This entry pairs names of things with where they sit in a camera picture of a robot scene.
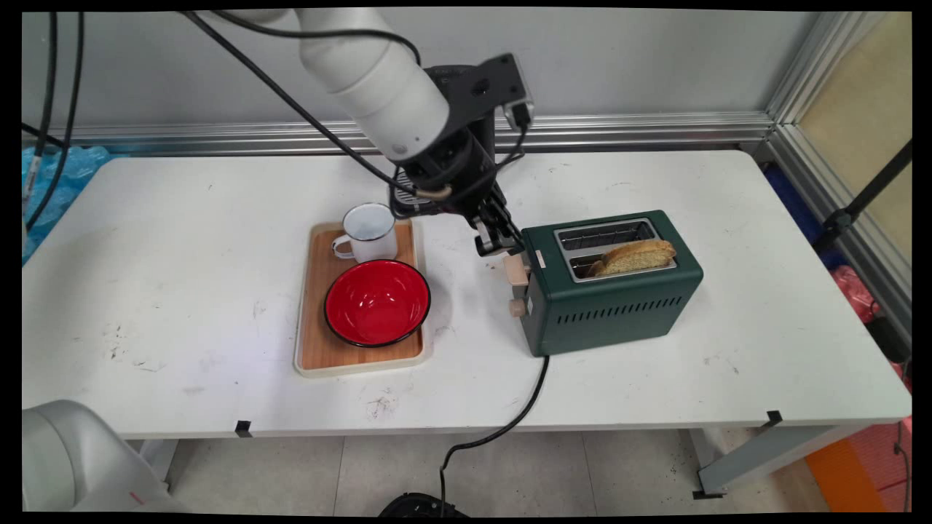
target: white table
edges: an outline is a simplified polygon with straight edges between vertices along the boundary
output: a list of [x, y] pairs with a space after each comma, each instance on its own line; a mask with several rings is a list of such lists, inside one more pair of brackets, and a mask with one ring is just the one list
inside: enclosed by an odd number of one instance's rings
[[[388, 162], [377, 165], [387, 170]], [[783, 421], [702, 472], [773, 471], [911, 398], [751, 158], [530, 154], [500, 184], [530, 227], [662, 209], [705, 270], [665, 337], [552, 358], [525, 431]], [[126, 438], [482, 431], [540, 372], [499, 257], [459, 216], [419, 218], [433, 355], [400, 370], [293, 369], [308, 232], [386, 188], [345, 157], [117, 159], [22, 270], [22, 406], [81, 402]]]

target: white mug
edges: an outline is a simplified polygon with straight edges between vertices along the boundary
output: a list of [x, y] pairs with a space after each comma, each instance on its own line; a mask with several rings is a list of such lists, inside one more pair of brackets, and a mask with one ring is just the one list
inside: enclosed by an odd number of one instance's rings
[[[394, 258], [398, 255], [395, 239], [395, 217], [384, 204], [369, 202], [360, 204], [343, 216], [346, 234], [337, 238], [331, 247], [338, 258], [355, 258], [357, 262], [368, 262], [377, 258]], [[349, 242], [350, 251], [336, 248]]]

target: floor tile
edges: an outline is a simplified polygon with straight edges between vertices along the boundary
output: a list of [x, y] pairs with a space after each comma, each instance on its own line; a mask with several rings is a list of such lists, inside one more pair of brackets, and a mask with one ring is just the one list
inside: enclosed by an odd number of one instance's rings
[[182, 440], [171, 495], [196, 513], [332, 515], [343, 437]]
[[[347, 437], [336, 515], [374, 517], [412, 491], [440, 495], [438, 469], [455, 444], [483, 434]], [[582, 436], [513, 433], [457, 451], [446, 468], [446, 498], [470, 517], [595, 514]]]
[[[758, 429], [722, 433], [727, 450]], [[583, 434], [596, 510], [602, 517], [829, 511], [805, 461], [729, 487], [721, 499], [694, 500], [699, 490], [692, 440], [686, 430]]]
[[739, 513], [828, 512], [816, 478], [805, 460], [796, 461], [772, 475], [729, 489]]
[[734, 513], [730, 497], [694, 500], [698, 461], [685, 430], [583, 434], [601, 517]]

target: gray wall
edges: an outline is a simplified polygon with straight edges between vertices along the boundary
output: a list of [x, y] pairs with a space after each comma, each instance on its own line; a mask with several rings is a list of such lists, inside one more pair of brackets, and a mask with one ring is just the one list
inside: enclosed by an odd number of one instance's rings
[[[387, 7], [425, 66], [511, 51], [539, 115], [762, 110], [815, 13], [576, 7]], [[76, 15], [59, 17], [53, 127], [74, 71]], [[77, 126], [292, 122], [299, 117], [181, 15], [89, 13]], [[323, 120], [346, 119], [297, 41], [211, 21]], [[294, 15], [275, 24], [297, 29]], [[22, 15], [22, 119], [41, 114], [48, 14]]]

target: toast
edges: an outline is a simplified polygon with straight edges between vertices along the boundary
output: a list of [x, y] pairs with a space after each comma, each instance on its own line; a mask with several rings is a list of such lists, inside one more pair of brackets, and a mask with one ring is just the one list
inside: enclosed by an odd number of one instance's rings
[[597, 260], [586, 278], [601, 277], [638, 269], [662, 268], [673, 261], [677, 251], [668, 241], [635, 241], [605, 253]]

